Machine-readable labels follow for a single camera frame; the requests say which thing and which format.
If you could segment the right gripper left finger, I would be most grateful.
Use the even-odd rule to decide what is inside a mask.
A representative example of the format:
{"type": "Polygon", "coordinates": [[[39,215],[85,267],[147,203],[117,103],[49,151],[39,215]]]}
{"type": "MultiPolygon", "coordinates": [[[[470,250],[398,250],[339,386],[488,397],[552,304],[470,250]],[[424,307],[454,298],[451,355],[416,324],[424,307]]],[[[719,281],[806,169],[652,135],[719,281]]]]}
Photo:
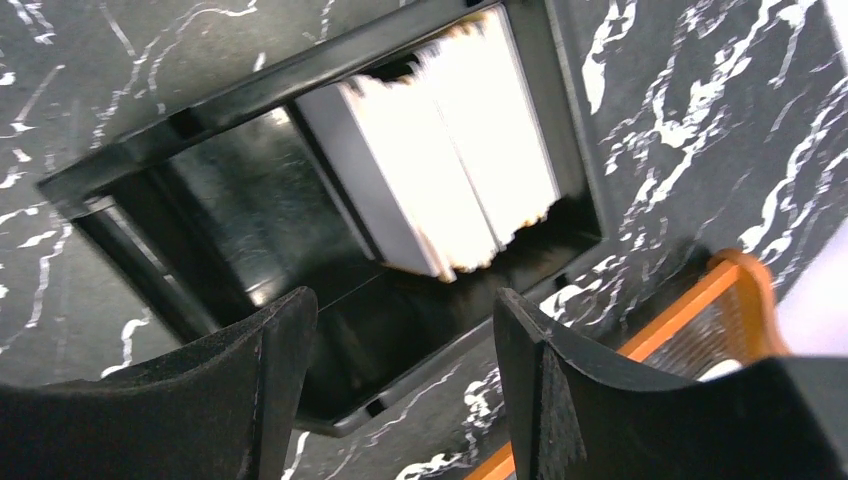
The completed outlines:
{"type": "Polygon", "coordinates": [[[317,326],[300,287],[98,381],[1,388],[5,479],[278,479],[317,326]]]}

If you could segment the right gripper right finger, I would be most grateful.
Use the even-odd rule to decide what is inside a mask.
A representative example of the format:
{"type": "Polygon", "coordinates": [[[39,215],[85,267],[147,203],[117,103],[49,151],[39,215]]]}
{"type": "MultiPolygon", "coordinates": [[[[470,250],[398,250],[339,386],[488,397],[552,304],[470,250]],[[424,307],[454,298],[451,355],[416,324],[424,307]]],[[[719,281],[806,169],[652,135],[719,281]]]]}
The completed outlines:
{"type": "Polygon", "coordinates": [[[666,373],[517,292],[493,327],[520,479],[843,479],[847,362],[771,357],[715,380],[666,373]]]}

